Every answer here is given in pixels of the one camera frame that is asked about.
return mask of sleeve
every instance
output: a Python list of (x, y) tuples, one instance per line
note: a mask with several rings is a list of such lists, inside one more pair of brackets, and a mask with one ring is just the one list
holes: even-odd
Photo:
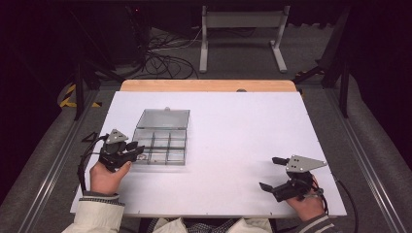
[(63, 233), (119, 232), (123, 211), (118, 195), (85, 192), (84, 198), (79, 199), (74, 222)]
[(336, 227), (326, 214), (316, 216), (310, 220), (304, 221), (295, 232), (298, 233), (343, 233), (338, 227)]

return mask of hand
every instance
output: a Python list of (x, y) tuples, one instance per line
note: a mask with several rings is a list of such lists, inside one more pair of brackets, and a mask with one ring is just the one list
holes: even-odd
[(121, 179), (128, 173), (131, 162), (128, 161), (112, 173), (103, 163), (98, 162), (90, 169), (90, 191), (106, 195), (114, 195), (119, 188)]
[[(314, 184), (317, 183), (315, 177), (313, 177)], [(316, 194), (313, 189), (308, 194)], [(286, 200), (286, 202), (297, 211), (302, 221), (309, 220), (315, 216), (319, 216), (325, 213), (324, 202), (319, 196), (310, 196), (299, 201), (297, 197)]]

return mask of electronic equipment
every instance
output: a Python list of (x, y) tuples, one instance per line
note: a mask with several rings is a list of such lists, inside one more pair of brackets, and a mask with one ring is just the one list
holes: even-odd
[(82, 156), (81, 163), (78, 167), (78, 177), (82, 191), (86, 190), (85, 183), (85, 161), (91, 155), (91, 149), (100, 140), (104, 141), (103, 147), (99, 152), (99, 162), (103, 163), (111, 172), (116, 172), (127, 161), (134, 162), (137, 156), (143, 152), (145, 146), (138, 147), (138, 142), (126, 143), (128, 139), (124, 134), (117, 129), (113, 129), (110, 134), (99, 137), (85, 151)]
[(299, 155), (293, 155), (291, 158), (273, 157), (274, 164), (286, 166), (286, 173), (290, 179), (277, 187), (265, 183), (259, 183), (263, 191), (272, 193), (278, 202), (287, 200), (293, 197), (298, 197), (303, 200), (310, 196), (309, 191), (313, 189), (316, 194), (323, 199), (323, 189), (318, 187), (318, 184), (313, 180), (310, 170), (326, 166), (326, 162), (307, 158)]
[(144, 8), (123, 4), (70, 9), (86, 58), (112, 71), (144, 64), (150, 37), (145, 13)]

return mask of wrist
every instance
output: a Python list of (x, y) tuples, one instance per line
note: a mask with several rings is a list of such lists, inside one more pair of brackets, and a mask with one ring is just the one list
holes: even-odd
[(105, 195), (105, 196), (114, 196), (114, 195), (116, 195), (115, 192), (109, 192), (109, 191), (105, 191), (105, 190), (99, 190), (99, 189), (96, 189), (96, 188), (91, 188), (91, 189), (90, 189), (90, 192), (99, 193), (99, 194)]
[(321, 216), (321, 215), (324, 215), (324, 214), (325, 214), (324, 210), (315, 210), (315, 211), (311, 211), (311, 212), (307, 212), (307, 213), (299, 213), (299, 218), (302, 221), (307, 221), (307, 220), (310, 220), (314, 217)]
[(91, 199), (91, 200), (105, 200), (105, 201), (111, 201), (112, 203), (118, 203), (119, 202), (119, 195), (106, 195), (103, 193), (99, 192), (94, 192), (94, 191), (85, 191), (83, 194), (83, 199)]

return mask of white table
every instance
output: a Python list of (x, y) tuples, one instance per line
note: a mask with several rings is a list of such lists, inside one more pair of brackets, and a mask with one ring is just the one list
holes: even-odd
[[(190, 110), (185, 166), (134, 164), (120, 186), (126, 216), (290, 217), (293, 209), (264, 192), (288, 176), (274, 156), (325, 161), (299, 92), (116, 93), (101, 135), (117, 128), (130, 139), (145, 109)], [(102, 142), (94, 152), (99, 152)], [(86, 168), (97, 161), (94, 154)], [(328, 166), (313, 170), (331, 216), (346, 211)], [(71, 208), (75, 213), (81, 192)]]

